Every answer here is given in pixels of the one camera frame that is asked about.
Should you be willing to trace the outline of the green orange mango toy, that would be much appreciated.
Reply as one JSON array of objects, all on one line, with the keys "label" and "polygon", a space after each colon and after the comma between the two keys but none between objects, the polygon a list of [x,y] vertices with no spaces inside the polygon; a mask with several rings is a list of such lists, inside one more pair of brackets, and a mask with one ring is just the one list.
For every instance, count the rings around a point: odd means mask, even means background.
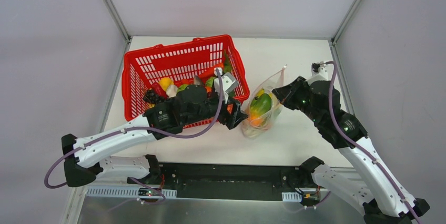
[{"label": "green orange mango toy", "polygon": [[250,118],[255,120],[267,113],[272,107],[272,99],[269,94],[264,93],[258,99],[253,99],[250,104]]}]

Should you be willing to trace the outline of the green napa cabbage toy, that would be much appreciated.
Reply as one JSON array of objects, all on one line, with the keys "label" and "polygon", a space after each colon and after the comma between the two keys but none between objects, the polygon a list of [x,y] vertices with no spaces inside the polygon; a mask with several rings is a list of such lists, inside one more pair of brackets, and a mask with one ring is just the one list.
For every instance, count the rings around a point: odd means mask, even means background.
[{"label": "green napa cabbage toy", "polygon": [[252,126],[248,120],[244,120],[241,124],[242,134],[247,138],[257,138],[263,133],[269,131],[274,125],[274,122],[269,122],[263,126],[254,127]]}]

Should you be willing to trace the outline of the clear zip top bag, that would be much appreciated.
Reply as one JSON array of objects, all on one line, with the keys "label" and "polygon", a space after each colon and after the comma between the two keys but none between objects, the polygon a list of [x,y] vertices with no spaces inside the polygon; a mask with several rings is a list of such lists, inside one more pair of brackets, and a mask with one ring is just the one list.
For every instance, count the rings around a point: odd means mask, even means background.
[{"label": "clear zip top bag", "polygon": [[265,133],[274,125],[280,115],[282,104],[272,91],[284,85],[286,68],[287,66],[284,65],[281,70],[264,80],[254,91],[249,105],[245,109],[248,118],[241,124],[241,131],[245,137],[257,138]]}]

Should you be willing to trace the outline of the yellow banana toy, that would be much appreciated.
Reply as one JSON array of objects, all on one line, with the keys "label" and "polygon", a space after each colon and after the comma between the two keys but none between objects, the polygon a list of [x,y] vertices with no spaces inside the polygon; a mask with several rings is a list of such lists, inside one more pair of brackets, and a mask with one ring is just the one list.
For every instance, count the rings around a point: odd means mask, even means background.
[{"label": "yellow banana toy", "polygon": [[254,99],[258,99],[264,93],[265,93],[265,90],[263,88],[259,89],[258,92],[255,94]]}]

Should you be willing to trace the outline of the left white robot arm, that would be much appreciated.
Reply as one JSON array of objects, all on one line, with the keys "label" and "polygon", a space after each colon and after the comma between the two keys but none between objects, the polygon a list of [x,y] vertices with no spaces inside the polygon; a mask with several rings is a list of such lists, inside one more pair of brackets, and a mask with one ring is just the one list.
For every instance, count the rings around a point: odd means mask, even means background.
[{"label": "left white robot arm", "polygon": [[208,94],[204,87],[190,85],[175,97],[112,130],[90,137],[64,135],[61,142],[66,184],[80,187],[100,177],[133,177],[155,184],[160,179],[160,170],[154,156],[125,158],[114,154],[165,137],[198,137],[204,132],[182,135],[182,131],[185,126],[203,120],[233,129],[247,118],[240,102],[225,90],[213,90]]}]

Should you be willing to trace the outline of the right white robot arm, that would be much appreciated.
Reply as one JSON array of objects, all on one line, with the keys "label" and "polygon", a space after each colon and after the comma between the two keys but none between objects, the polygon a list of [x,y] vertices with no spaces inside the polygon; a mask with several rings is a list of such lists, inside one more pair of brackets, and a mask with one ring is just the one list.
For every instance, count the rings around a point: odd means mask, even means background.
[{"label": "right white robot arm", "polygon": [[328,189],[362,216],[365,223],[411,223],[430,210],[425,199],[405,190],[377,153],[367,131],[342,110],[334,81],[298,77],[272,91],[284,107],[304,113],[318,133],[354,167],[365,186],[338,176],[324,161],[311,157],[299,167],[299,182]]}]

